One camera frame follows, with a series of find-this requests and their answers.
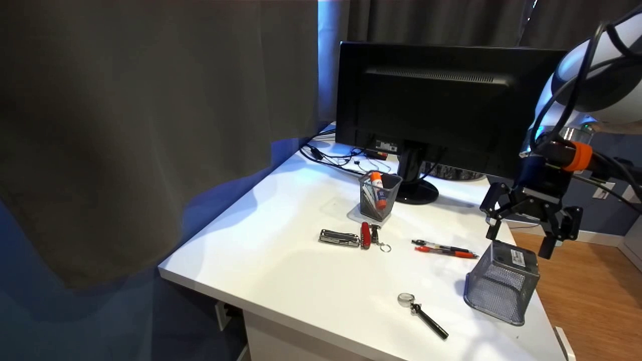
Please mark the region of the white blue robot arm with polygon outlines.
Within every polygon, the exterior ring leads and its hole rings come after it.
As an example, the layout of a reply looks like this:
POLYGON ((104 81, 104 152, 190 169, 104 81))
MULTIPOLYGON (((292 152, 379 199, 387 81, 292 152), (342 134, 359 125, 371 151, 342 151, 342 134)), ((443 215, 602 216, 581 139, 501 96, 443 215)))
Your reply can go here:
POLYGON ((521 167, 512 184, 491 180, 479 210, 489 241, 503 219, 527 219, 541 226, 540 256, 549 258, 557 241, 574 241, 580 207, 564 207, 567 184, 580 172, 599 186, 626 180, 640 194, 640 169, 607 157, 580 139, 580 130, 638 134, 642 123, 642 11, 603 21, 571 48, 540 93, 535 115, 520 149, 521 167))

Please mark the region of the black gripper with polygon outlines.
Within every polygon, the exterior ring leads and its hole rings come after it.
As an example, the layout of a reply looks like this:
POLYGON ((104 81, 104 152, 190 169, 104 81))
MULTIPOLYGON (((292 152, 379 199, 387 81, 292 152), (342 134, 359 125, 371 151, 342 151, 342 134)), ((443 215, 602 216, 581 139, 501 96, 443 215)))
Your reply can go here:
POLYGON ((523 183, 505 183, 493 178, 479 204, 486 215, 486 238, 498 241, 503 219, 533 221, 543 228, 537 256, 549 258, 555 243, 576 238, 581 222, 580 207, 564 207, 569 177, 526 178, 523 183))

